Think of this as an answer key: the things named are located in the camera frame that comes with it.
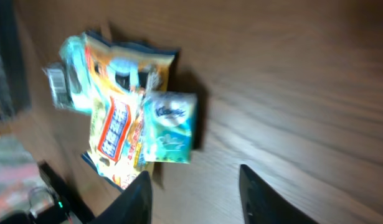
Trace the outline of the dark green snack pack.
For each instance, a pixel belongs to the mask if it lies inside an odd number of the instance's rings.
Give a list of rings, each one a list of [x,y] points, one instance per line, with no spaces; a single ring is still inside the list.
[[[58,109],[70,109],[72,99],[70,97],[67,74],[63,63],[54,62],[43,68],[50,85],[52,101]]]

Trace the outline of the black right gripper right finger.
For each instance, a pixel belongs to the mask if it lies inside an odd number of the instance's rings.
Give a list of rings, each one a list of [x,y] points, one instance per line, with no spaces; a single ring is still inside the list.
[[[317,224],[246,164],[240,166],[239,190],[245,224]]]

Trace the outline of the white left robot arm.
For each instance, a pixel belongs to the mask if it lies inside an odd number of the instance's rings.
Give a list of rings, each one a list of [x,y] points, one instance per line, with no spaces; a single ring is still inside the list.
[[[0,137],[0,223],[90,223],[80,196],[13,136]]]

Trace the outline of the yellow snack bag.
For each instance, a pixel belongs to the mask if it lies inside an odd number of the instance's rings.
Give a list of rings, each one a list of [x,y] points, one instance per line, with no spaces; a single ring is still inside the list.
[[[84,41],[93,91],[87,155],[101,176],[125,189],[142,171],[153,172],[153,162],[144,159],[143,102],[151,91],[166,91],[179,51],[110,42],[92,31]]]

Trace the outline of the teal wet wipes pack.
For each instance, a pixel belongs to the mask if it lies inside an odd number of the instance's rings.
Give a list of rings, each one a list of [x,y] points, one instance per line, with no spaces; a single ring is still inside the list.
[[[68,37],[62,44],[59,55],[65,67],[70,110],[90,115],[93,100],[91,80],[85,58],[85,36]]]

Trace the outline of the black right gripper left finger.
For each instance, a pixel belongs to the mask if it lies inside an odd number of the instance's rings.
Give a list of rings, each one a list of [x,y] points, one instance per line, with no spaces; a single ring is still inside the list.
[[[142,171],[90,224],[150,224],[152,205],[151,179],[147,171]]]

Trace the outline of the green Kleenex tissue pack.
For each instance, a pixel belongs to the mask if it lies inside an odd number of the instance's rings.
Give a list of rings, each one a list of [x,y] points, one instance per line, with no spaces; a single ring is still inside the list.
[[[197,95],[153,91],[143,104],[148,162],[188,164],[194,147]]]

